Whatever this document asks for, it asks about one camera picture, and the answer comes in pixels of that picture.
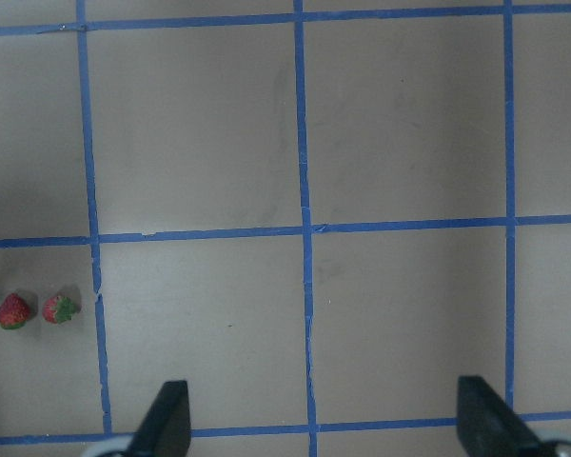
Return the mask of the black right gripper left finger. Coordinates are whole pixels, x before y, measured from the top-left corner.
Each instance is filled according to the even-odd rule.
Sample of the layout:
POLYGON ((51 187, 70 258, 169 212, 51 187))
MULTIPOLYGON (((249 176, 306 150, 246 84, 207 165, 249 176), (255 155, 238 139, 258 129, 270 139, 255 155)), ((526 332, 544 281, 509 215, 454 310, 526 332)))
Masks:
POLYGON ((191 418, 186 380, 163 383, 125 456, 185 457, 191 445, 191 418))

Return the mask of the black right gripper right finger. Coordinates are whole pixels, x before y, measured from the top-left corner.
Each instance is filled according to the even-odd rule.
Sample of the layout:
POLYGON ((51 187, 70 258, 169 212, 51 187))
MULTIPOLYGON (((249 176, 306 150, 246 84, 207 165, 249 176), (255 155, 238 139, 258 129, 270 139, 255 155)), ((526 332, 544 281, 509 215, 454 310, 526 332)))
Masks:
POLYGON ((457 437, 467 456, 541 456, 539 437, 477 375, 458 379, 457 437))

